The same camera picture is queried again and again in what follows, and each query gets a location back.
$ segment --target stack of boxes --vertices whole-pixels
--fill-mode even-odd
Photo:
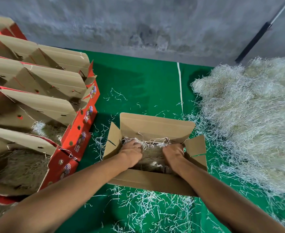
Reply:
[[[99,97],[93,62],[85,53],[27,41],[10,18],[0,17],[1,156],[28,149],[48,156],[38,190],[0,184],[0,204],[12,204],[75,172],[91,137]],[[59,142],[32,133],[41,122],[63,129]]]

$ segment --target green mat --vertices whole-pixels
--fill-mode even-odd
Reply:
[[[110,121],[120,125],[121,112],[182,118],[176,63],[89,51],[85,53],[90,60],[94,59],[93,68],[98,75],[97,83],[101,95],[96,103],[98,115],[91,128],[97,142],[91,139],[78,171],[100,160],[99,143],[106,142]],[[180,69],[183,112],[190,114],[194,110],[195,113],[198,108],[195,107],[196,96],[190,83],[207,75],[211,68],[180,64]],[[267,211],[268,199],[258,187],[248,184],[245,188],[233,176],[218,173],[219,161],[214,154],[214,147],[207,145],[210,147],[207,152],[209,172]],[[143,192],[106,184],[56,232],[229,231],[215,219],[199,198]]]

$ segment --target forearm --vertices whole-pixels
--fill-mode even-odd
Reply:
[[[127,169],[122,155],[96,163],[26,198],[0,219],[0,233],[45,233],[61,225]]]
[[[186,180],[207,208],[238,233],[285,233],[285,228],[264,211],[206,171],[180,157],[176,172]]]

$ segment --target green floor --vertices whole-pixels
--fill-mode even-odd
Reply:
[[[180,103],[179,77],[177,64],[174,62],[156,61],[140,58],[132,58],[119,55],[110,55],[96,52],[86,52],[90,60],[94,59],[94,73],[98,75],[97,83],[100,90],[100,97],[96,103],[98,110],[97,118],[91,128],[93,137],[107,136],[109,122],[113,121],[119,126],[119,114],[121,112],[147,114],[167,118],[180,119],[182,110]],[[194,109],[195,96],[191,90],[190,83],[196,78],[202,77],[210,72],[210,67],[180,64],[182,75],[183,112],[190,114]],[[78,170],[86,168],[99,161],[100,147],[91,139],[84,157],[79,164]],[[214,157],[214,150],[209,149],[207,153],[209,168],[219,166],[217,157]],[[258,191],[258,188],[249,185],[247,189],[241,187],[238,180],[227,175],[219,175],[217,169],[209,170],[214,176],[222,179],[236,190],[243,192],[251,201],[267,210],[268,200]],[[135,189],[121,188],[121,194],[114,194],[112,185],[104,185],[96,195],[91,198],[85,206],[80,208],[70,219],[68,219],[57,233],[73,232],[114,232],[116,228],[124,228],[124,232],[229,232],[208,212],[198,198],[190,208],[191,214],[185,214],[184,223],[178,228],[172,227],[172,219],[161,219],[163,215],[158,214],[167,206],[163,201],[155,201],[152,206],[153,213],[146,214],[143,218],[143,227],[133,224],[129,213],[143,212],[138,203],[139,196],[133,198],[132,205],[122,207],[131,194],[136,193]],[[169,208],[172,215],[180,214],[178,204]]]

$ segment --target concrete wall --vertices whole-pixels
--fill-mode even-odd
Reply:
[[[34,42],[178,61],[234,64],[285,0],[0,0]],[[285,15],[249,57],[285,56]]]

